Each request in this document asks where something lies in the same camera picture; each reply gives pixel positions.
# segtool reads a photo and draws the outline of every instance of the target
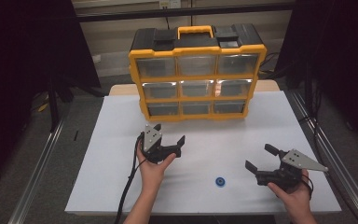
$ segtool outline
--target blue tape roll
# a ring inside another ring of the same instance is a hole
[[[216,183],[217,187],[222,188],[225,186],[226,180],[223,177],[217,177],[214,183]]]

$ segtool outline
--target transparent drawer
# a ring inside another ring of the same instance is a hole
[[[183,96],[210,96],[213,80],[181,81],[180,88]]]
[[[150,116],[177,115],[178,103],[152,103],[147,104]]]
[[[244,100],[215,101],[213,104],[213,112],[215,114],[242,113],[244,106]]]
[[[209,114],[211,102],[182,102],[182,113],[184,115]]]
[[[220,55],[217,67],[218,74],[253,74],[258,54]]]
[[[177,97],[176,82],[144,83],[142,86],[144,88],[146,99]]]
[[[217,80],[215,96],[245,96],[251,87],[251,79]]]
[[[166,58],[145,58],[137,59],[140,77],[169,77],[175,75],[175,59]]]
[[[184,76],[202,76],[214,74],[216,56],[191,55],[178,57],[179,73]]]

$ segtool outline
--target storage organizer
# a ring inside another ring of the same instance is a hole
[[[266,52],[252,24],[138,30],[130,71],[145,118],[245,118]]]

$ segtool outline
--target silver metal plate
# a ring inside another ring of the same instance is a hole
[[[149,149],[156,144],[156,142],[162,137],[162,133],[146,124],[145,127],[145,140],[144,140],[144,151],[147,152]]]
[[[309,158],[307,155],[302,154],[296,149],[290,150],[283,158],[282,161],[289,165],[292,165],[298,169],[307,169],[327,172],[328,168],[321,165],[319,162],[314,161]]]

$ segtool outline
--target white tabletop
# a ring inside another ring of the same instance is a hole
[[[131,172],[136,137],[148,122],[140,111],[139,96],[104,98],[89,148],[65,211],[78,215],[114,215]],[[165,172],[153,214],[254,215],[284,212],[282,202],[268,187],[258,186],[244,167],[248,160],[259,170],[280,165],[266,143],[284,151],[295,148],[315,159],[310,145],[282,91],[255,92],[245,119],[162,122],[162,145],[176,145],[186,136],[182,157]],[[215,184],[217,177],[225,186]],[[314,185],[313,212],[341,211],[321,172],[310,171]],[[141,190],[137,172],[124,203],[130,212]]]

